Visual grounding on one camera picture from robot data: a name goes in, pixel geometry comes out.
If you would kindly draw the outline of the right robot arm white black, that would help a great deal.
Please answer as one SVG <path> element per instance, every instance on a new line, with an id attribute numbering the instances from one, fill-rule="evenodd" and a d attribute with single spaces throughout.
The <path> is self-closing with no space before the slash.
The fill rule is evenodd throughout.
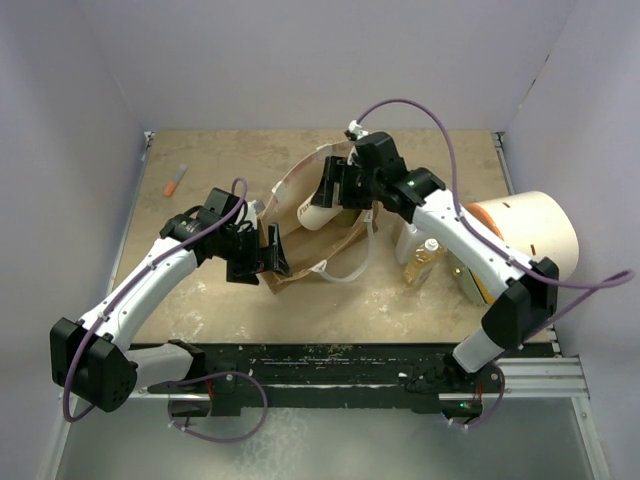
<path id="1" fill-rule="evenodd" d="M 354 141 L 346 157 L 326 157 L 311 203 L 349 210 L 380 203 L 442 242 L 479 278 L 494 303 L 445 366 L 446 383 L 456 391 L 469 390 L 486 364 L 520 346 L 556 311 L 557 265 L 548 258 L 535 261 L 507 245 L 462 208 L 430 170 L 408 169 L 385 132 Z"/>

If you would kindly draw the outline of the brown burlap canvas bag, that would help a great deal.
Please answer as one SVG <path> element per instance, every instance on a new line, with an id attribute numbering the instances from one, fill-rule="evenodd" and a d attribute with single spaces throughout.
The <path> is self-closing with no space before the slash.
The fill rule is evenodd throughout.
<path id="1" fill-rule="evenodd" d="M 274 185 L 264 211 L 258 216 L 261 242 L 267 243 L 268 226 L 278 224 L 291 277 L 262 272 L 260 277 L 272 293 L 316 273 L 329 282 L 348 283 L 360 276 L 373 256 L 374 232 L 379 207 L 361 211 L 351 227 L 340 227 L 334 218 L 317 231 L 303 228 L 297 220 L 299 205 L 312 196 L 320 183 L 327 156 L 346 157 L 349 141 L 324 144 L 300 161 Z"/>

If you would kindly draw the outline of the cream round bottle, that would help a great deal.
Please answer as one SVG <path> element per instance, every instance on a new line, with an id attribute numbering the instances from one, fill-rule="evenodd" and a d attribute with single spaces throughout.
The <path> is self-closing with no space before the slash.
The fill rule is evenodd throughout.
<path id="1" fill-rule="evenodd" d="M 309 196 L 299 205 L 296 216 L 303 228 L 317 231 L 340 214 L 342 210 L 343 207 L 340 205 L 330 208 L 315 206 L 312 204 L 312 196 Z"/>

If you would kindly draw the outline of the clear amber liquid bottle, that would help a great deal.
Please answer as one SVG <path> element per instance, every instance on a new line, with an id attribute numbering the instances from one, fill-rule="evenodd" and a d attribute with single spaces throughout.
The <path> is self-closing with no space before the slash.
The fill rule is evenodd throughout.
<path id="1" fill-rule="evenodd" d="M 410 256 L 405 266 L 403 285 L 410 289 L 422 286 L 444 253 L 444 247 L 435 238 L 425 240 Z"/>

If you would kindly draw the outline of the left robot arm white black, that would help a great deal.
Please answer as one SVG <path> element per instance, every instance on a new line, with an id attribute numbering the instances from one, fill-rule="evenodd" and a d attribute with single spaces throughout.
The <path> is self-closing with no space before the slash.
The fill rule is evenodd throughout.
<path id="1" fill-rule="evenodd" d="M 226 263 L 230 283 L 258 284 L 263 272 L 290 276 L 278 224 L 265 233 L 248 218 L 244 197 L 214 188 L 204 204 L 169 219 L 151 250 L 97 306 L 50 331 L 53 381 L 63 389 L 63 413 L 76 395 L 104 412 L 119 408 L 141 388 L 174 383 L 184 392 L 202 387 L 205 353 L 181 340 L 134 350 L 131 343 L 165 297 L 205 261 Z"/>

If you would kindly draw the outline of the white bottle with black cap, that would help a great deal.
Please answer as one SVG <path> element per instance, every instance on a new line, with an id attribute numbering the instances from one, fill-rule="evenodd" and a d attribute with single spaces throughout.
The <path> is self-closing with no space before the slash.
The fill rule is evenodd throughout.
<path id="1" fill-rule="evenodd" d="M 426 240 L 426 233 L 413 224 L 402 221 L 397 228 L 395 258 L 400 265 L 406 265 L 415 250 Z"/>

